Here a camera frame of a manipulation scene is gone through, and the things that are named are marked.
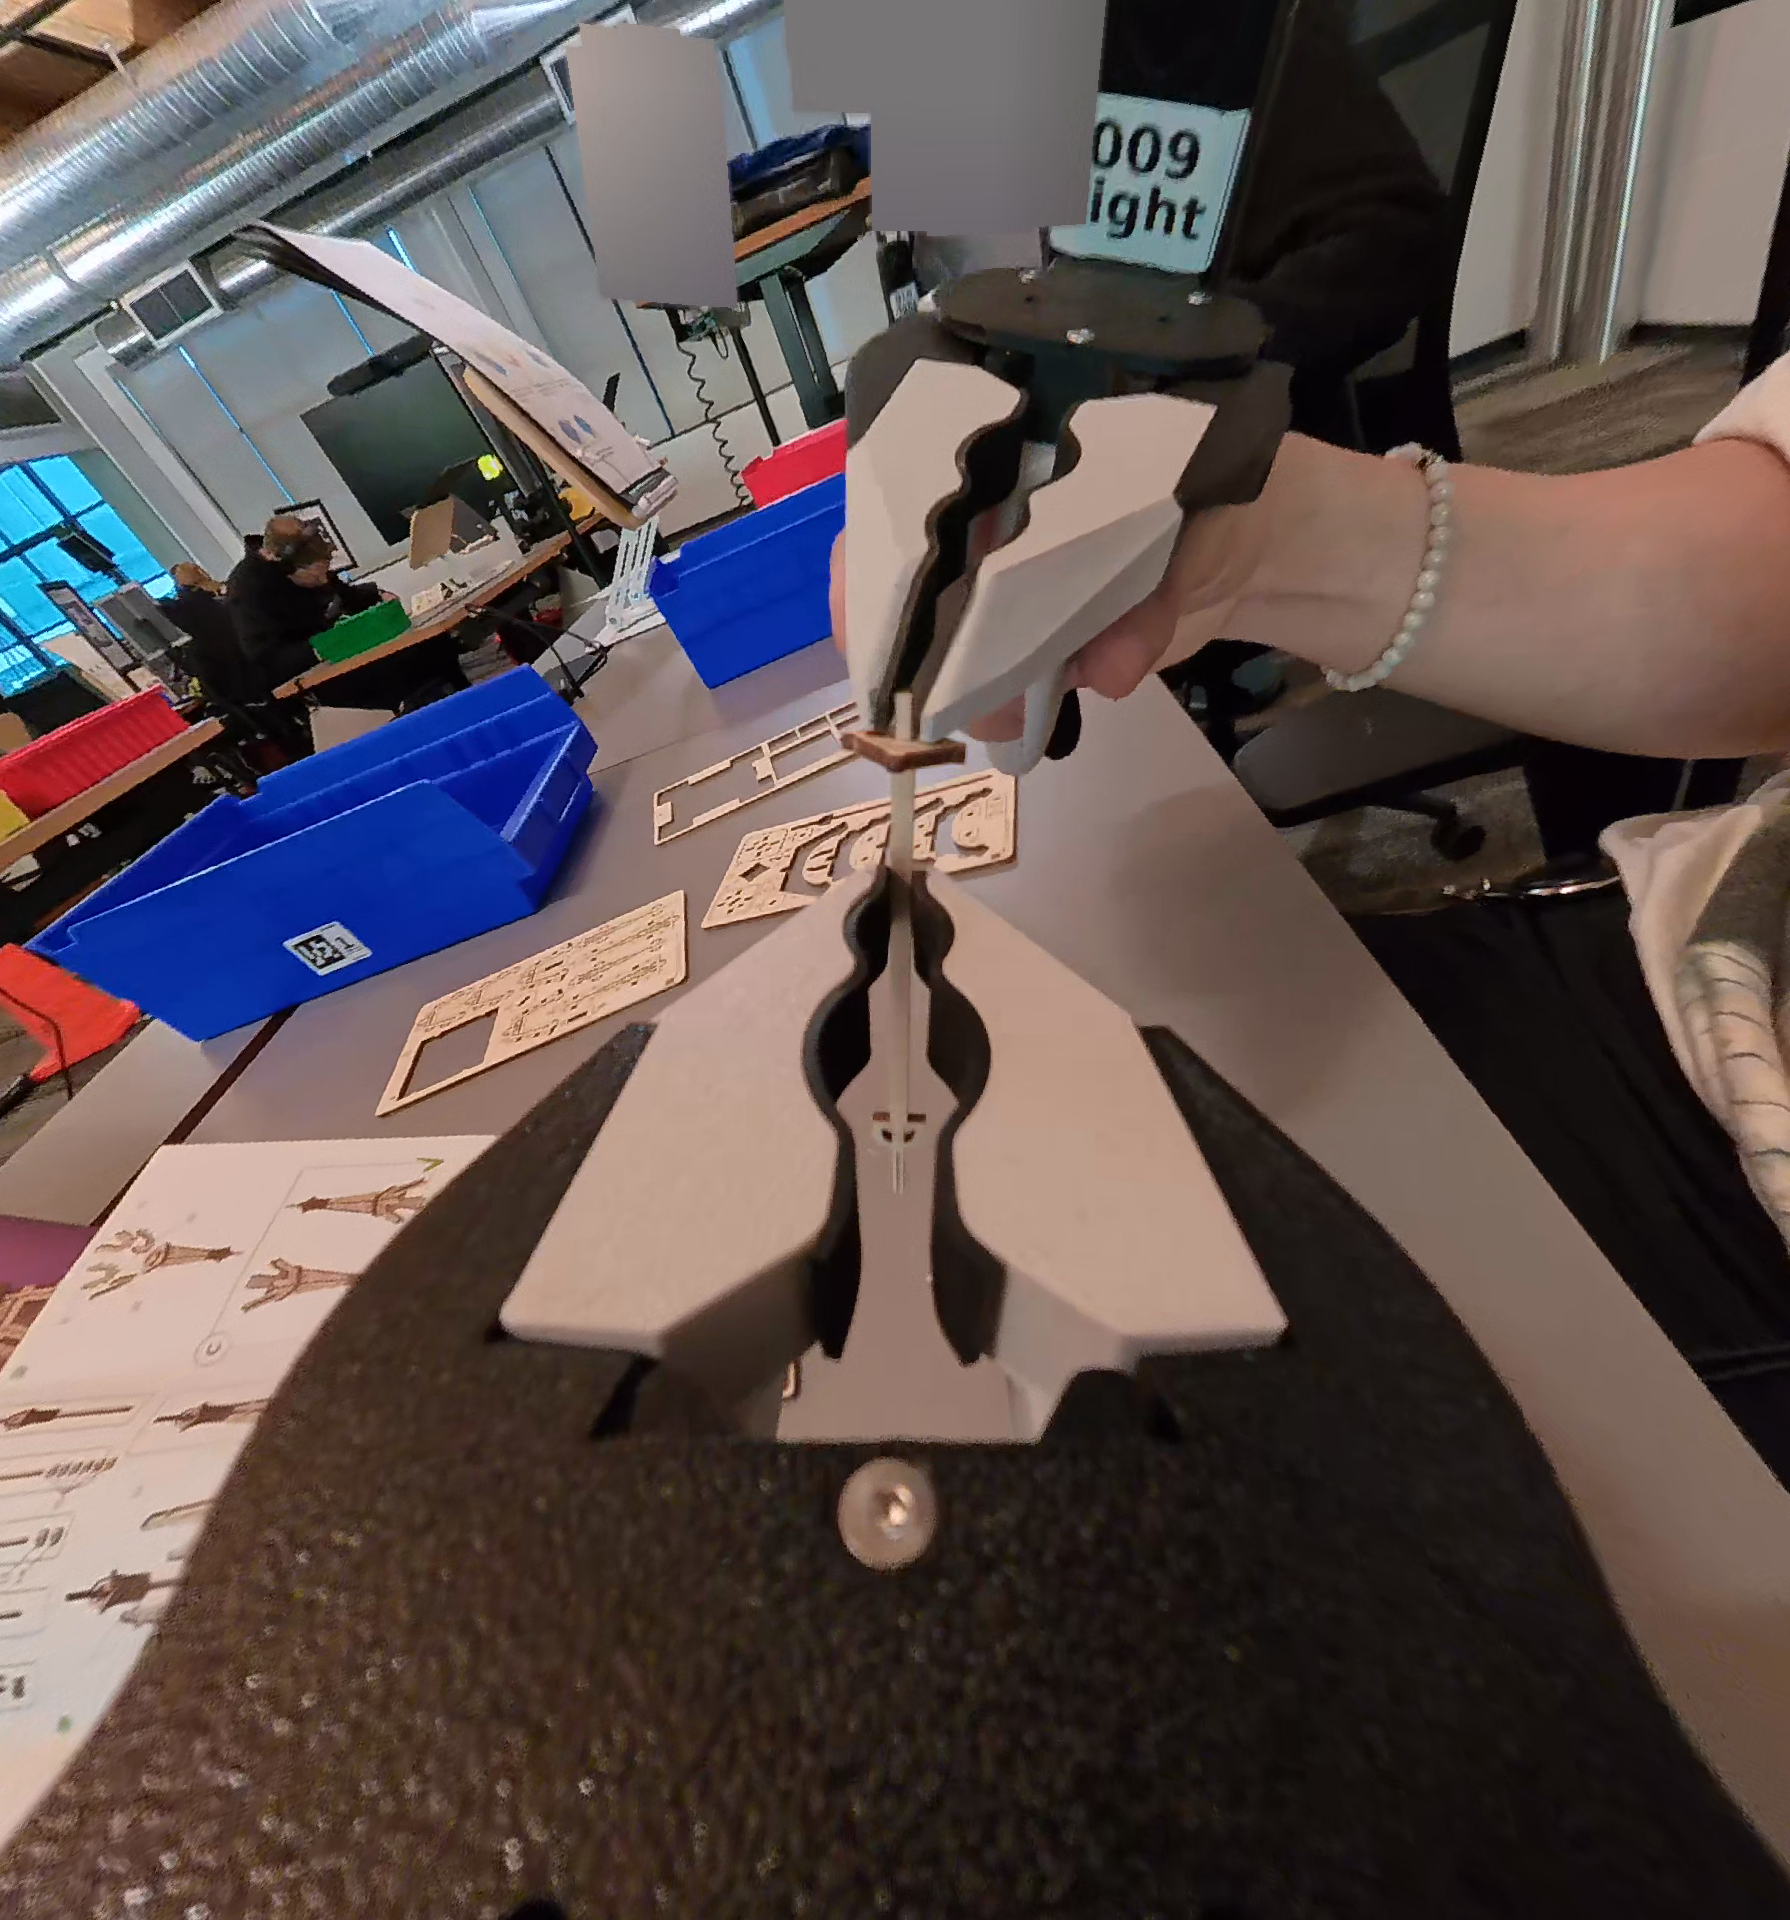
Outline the person's right forearm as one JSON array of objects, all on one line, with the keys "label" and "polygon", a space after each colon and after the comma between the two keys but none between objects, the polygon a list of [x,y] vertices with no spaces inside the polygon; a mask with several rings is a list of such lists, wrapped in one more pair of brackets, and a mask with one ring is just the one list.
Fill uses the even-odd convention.
[{"label": "person's right forearm", "polygon": [[1661,459],[1462,475],[1393,685],[1581,748],[1790,752],[1790,352]]}]

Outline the tagged blue plastic bin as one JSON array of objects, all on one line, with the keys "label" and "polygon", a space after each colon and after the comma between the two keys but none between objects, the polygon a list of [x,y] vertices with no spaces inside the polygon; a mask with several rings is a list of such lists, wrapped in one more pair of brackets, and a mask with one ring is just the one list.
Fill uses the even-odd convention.
[{"label": "tagged blue plastic bin", "polygon": [[213,1041],[530,916],[591,798],[580,777],[504,835],[415,783],[209,864],[171,835],[28,950]]}]

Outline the black wall monitor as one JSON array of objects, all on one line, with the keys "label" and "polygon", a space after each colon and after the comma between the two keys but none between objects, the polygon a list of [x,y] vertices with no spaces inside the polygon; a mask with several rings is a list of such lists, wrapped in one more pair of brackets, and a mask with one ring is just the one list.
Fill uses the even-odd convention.
[{"label": "black wall monitor", "polygon": [[388,546],[415,511],[447,499],[495,517],[508,473],[443,367],[430,354],[299,414],[359,512]]}]

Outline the red plastic bin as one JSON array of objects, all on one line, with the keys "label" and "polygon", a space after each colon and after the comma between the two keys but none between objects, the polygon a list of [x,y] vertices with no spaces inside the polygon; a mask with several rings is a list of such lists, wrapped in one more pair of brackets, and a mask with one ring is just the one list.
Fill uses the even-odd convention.
[{"label": "red plastic bin", "polygon": [[740,468],[741,488],[754,508],[773,507],[843,475],[848,449],[848,425],[837,418],[752,459]]},{"label": "red plastic bin", "polygon": [[187,732],[162,691],[140,691],[1,755],[0,792],[23,818],[38,820]]}]

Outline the green plastic bin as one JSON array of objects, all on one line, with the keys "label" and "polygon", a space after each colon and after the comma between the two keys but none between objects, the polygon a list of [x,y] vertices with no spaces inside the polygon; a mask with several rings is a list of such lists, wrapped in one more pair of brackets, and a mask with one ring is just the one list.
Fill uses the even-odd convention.
[{"label": "green plastic bin", "polygon": [[413,630],[413,620],[400,599],[379,599],[356,608],[309,641],[322,664],[338,664],[374,654]]}]

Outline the wooden sheet with rectangular cut-out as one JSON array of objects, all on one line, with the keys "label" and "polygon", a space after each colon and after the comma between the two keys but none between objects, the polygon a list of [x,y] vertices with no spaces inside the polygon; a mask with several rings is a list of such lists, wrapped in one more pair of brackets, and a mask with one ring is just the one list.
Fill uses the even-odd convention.
[{"label": "wooden sheet with rectangular cut-out", "polygon": [[[687,980],[685,908],[685,891],[676,888],[424,1004],[374,1117],[401,1113],[682,989]],[[430,1044],[477,1026],[486,1026],[477,1059],[413,1089]]]}]

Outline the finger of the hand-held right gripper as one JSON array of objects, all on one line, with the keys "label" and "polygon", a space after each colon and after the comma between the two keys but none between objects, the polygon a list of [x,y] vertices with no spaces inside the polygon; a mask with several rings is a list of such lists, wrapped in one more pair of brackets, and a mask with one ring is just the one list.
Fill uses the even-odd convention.
[{"label": "finger of the hand-held right gripper", "polygon": [[970,565],[973,525],[1020,480],[1027,394],[977,362],[916,359],[848,425],[841,624],[866,724],[921,699],[937,602]]},{"label": "finger of the hand-held right gripper", "polygon": [[1021,740],[1053,736],[1070,661],[1159,585],[1185,518],[1178,487],[1215,418],[1215,403],[1169,394],[1073,411],[1073,464],[1027,495],[1021,529],[976,568],[921,740],[967,734],[1010,705]]}]

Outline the person's black pants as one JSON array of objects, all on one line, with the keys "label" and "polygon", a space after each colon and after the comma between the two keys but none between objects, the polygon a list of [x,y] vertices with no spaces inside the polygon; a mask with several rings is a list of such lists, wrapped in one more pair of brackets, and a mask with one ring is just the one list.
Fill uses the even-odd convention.
[{"label": "person's black pants", "polygon": [[1675,1062],[1620,888],[1348,925],[1790,1495],[1790,1256]]}]

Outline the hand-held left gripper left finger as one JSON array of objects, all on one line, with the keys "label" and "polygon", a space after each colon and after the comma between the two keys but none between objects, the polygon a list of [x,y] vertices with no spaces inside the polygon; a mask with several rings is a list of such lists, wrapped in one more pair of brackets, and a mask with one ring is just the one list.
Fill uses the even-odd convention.
[{"label": "hand-held left gripper left finger", "polygon": [[856,1142],[889,879],[843,880],[648,1029],[498,1311],[523,1345],[650,1360],[743,1438],[776,1438],[859,1291]]}]

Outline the white board stand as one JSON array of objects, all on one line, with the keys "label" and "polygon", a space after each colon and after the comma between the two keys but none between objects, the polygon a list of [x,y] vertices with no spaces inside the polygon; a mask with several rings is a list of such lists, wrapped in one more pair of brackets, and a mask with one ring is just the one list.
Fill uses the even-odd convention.
[{"label": "white board stand", "polygon": [[659,517],[645,517],[621,530],[613,546],[613,566],[602,602],[602,620],[594,647],[607,652],[624,641],[666,627],[652,593],[652,576],[663,552]]}]

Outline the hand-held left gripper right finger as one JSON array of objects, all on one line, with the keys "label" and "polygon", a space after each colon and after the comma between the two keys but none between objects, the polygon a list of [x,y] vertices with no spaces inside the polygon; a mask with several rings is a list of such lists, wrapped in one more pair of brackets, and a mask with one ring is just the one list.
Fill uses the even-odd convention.
[{"label": "hand-held left gripper right finger", "polygon": [[934,1147],[929,1291],[959,1367],[993,1371],[1010,1438],[1067,1388],[1259,1351],[1287,1317],[1144,1030],[951,879],[909,885]]}]

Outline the large glass window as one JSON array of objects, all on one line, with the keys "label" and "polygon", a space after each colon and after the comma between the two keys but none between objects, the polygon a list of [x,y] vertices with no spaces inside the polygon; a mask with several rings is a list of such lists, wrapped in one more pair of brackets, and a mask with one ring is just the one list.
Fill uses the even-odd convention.
[{"label": "large glass window", "polygon": [[85,602],[131,585],[130,534],[108,499],[66,457],[0,467],[0,692],[44,682],[45,639],[69,633],[45,582]]}]

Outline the thin wooden tower spire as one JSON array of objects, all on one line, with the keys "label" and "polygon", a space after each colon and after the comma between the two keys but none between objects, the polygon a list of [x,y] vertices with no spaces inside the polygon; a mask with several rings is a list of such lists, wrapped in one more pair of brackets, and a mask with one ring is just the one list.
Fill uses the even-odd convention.
[{"label": "thin wooden tower spire", "polygon": [[[901,689],[892,699],[892,734],[919,740],[913,720],[913,695]],[[875,1059],[884,1069],[880,1117],[874,1130],[886,1151],[888,1181],[893,1196],[907,1191],[907,1147],[919,1130],[911,1119],[911,844],[913,844],[916,772],[889,774],[888,835],[884,847],[888,936],[881,970],[884,1008]]]}]

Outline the empty wooden sheet frame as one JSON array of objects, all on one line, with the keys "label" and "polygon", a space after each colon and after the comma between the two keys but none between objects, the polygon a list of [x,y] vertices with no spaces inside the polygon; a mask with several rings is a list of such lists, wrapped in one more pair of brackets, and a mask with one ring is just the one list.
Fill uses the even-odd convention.
[{"label": "empty wooden sheet frame", "polygon": [[668,847],[848,764],[843,734],[858,724],[858,706],[845,702],[659,786],[650,798],[652,842]]}]

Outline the person's printed shirt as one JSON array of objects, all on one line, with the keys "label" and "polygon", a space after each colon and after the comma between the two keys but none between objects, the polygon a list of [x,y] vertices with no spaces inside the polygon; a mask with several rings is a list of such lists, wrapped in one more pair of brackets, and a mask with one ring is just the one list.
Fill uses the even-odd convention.
[{"label": "person's printed shirt", "polygon": [[1697,824],[1602,848],[1669,1053],[1790,1259],[1790,761]]}]

